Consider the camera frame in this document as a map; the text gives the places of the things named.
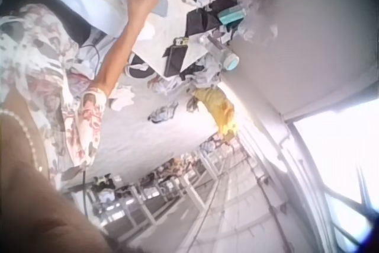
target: white bottle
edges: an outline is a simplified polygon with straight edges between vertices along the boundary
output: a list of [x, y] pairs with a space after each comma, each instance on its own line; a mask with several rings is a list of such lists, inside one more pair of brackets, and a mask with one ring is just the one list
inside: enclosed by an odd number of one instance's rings
[[239, 57], [233, 53], [226, 45], [221, 44], [211, 35], [205, 34], [200, 37], [200, 43], [210, 52], [221, 65], [230, 71], [239, 63]]

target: necklace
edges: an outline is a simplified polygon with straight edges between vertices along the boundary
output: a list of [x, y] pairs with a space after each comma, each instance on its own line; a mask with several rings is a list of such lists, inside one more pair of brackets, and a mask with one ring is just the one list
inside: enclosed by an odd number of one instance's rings
[[28, 130], [26, 124], [24, 123], [24, 121], [19, 117], [19, 115], [16, 115], [14, 112], [9, 111], [7, 109], [0, 108], [0, 114], [4, 114], [4, 115], [7, 115], [7, 116], [10, 116], [10, 117], [14, 118], [18, 122], [18, 124], [22, 128], [22, 130], [23, 130], [26, 138], [29, 141], [29, 146], [30, 146], [30, 149], [31, 149], [31, 155], [33, 157], [34, 166], [36, 167], [36, 169], [38, 171], [41, 172], [42, 171], [42, 167], [38, 167], [37, 156], [36, 156], [36, 149], [34, 148], [34, 143], [31, 140], [31, 136], [30, 136], [29, 130]]

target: smartphone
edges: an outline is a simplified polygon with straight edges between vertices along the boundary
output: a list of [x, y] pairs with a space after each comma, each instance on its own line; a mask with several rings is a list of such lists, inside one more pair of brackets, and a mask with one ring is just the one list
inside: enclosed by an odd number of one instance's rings
[[186, 44], [171, 46], [164, 73], [165, 77], [172, 77], [180, 73], [187, 49], [188, 46]]

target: yellow bag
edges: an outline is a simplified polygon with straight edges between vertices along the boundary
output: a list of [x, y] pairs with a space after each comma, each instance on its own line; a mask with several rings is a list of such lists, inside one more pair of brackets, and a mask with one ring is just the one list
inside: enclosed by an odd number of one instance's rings
[[228, 132], [237, 132], [237, 125], [234, 120], [235, 107], [220, 88], [197, 89], [194, 95], [207, 107], [208, 112], [216, 121], [219, 134], [225, 136]]

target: table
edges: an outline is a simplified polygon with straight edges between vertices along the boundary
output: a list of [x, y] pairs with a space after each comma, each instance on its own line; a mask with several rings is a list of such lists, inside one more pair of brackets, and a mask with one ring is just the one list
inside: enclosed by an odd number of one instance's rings
[[[92, 26], [105, 33], [118, 37], [126, 24], [126, 7], [120, 0], [62, 0], [71, 9], [81, 15]], [[187, 13], [196, 7], [182, 0], [168, 0], [166, 17], [150, 14], [147, 22], [155, 28], [155, 34], [150, 40], [138, 40], [133, 51], [147, 62], [160, 76], [166, 66], [165, 50], [173, 44], [176, 37], [183, 37], [186, 29]], [[207, 53], [198, 42], [202, 34], [189, 38], [188, 50], [182, 65], [182, 71]]]

